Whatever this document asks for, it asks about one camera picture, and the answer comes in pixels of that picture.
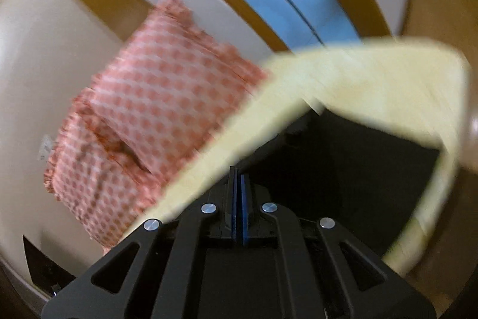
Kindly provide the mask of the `black pants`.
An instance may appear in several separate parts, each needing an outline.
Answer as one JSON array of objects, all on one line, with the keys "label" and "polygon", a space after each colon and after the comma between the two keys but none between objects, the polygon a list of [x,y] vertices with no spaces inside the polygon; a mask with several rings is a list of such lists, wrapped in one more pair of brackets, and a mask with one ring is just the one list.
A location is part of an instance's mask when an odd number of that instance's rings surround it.
[{"label": "black pants", "polygon": [[332,218],[382,256],[410,220],[439,156],[437,146],[310,109],[229,166],[255,201],[287,207],[309,223]]}]

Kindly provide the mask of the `pink polka dot pillow right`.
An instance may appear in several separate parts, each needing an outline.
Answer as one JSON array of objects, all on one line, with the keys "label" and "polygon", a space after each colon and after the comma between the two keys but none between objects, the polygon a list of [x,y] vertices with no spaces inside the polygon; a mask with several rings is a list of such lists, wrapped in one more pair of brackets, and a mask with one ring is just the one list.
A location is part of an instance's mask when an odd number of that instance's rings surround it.
[{"label": "pink polka dot pillow right", "polygon": [[89,105],[165,185],[266,78],[180,0],[160,0],[93,83]]}]

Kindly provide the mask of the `pink polka dot pillow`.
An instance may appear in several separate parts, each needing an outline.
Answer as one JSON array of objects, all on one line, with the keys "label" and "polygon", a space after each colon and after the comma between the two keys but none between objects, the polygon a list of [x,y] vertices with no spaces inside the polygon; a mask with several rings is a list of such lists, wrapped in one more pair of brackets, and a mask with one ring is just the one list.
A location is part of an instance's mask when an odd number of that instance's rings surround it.
[{"label": "pink polka dot pillow", "polygon": [[93,83],[89,105],[165,185],[266,78],[180,0],[160,0]]},{"label": "pink polka dot pillow", "polygon": [[160,196],[158,180],[91,109],[93,90],[74,99],[44,173],[46,189],[109,251]]}]

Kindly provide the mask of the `pink polka dot pillow left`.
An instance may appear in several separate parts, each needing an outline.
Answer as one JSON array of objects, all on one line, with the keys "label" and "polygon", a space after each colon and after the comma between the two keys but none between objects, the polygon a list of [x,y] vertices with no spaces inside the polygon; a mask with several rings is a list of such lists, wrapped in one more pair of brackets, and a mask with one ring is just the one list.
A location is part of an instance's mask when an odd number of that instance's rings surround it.
[{"label": "pink polka dot pillow left", "polygon": [[44,173],[46,189],[109,251],[160,196],[158,180],[91,109],[93,90],[74,99]]}]

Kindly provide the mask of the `yellow patterned bed sheet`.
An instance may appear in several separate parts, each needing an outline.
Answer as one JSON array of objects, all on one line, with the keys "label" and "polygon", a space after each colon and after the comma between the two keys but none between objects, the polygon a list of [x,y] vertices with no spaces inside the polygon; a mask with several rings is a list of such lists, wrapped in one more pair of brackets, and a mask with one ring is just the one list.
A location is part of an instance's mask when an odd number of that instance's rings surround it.
[{"label": "yellow patterned bed sheet", "polygon": [[143,219],[178,217],[233,161],[313,104],[422,146],[441,147],[411,219],[384,255],[390,268],[406,275],[425,252],[459,168],[470,73],[466,57],[435,40],[406,37],[276,54],[263,68],[267,81],[181,169]]}]

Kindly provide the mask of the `dark bedside furniture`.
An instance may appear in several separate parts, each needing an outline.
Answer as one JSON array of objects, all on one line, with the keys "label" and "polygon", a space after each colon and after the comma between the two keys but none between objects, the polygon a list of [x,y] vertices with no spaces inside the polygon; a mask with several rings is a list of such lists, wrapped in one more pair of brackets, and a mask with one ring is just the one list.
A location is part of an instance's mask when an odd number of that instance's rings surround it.
[{"label": "dark bedside furniture", "polygon": [[43,254],[26,236],[23,236],[24,253],[33,284],[46,295],[55,296],[76,277]]}]

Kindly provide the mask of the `white wall switch plate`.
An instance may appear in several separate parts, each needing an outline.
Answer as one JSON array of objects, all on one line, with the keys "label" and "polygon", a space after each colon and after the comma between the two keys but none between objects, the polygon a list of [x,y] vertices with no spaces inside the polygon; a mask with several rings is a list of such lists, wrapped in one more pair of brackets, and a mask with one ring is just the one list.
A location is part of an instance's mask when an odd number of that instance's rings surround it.
[{"label": "white wall switch plate", "polygon": [[41,139],[41,145],[39,147],[37,159],[40,161],[46,161],[49,159],[54,147],[54,140],[49,134],[45,134]]}]

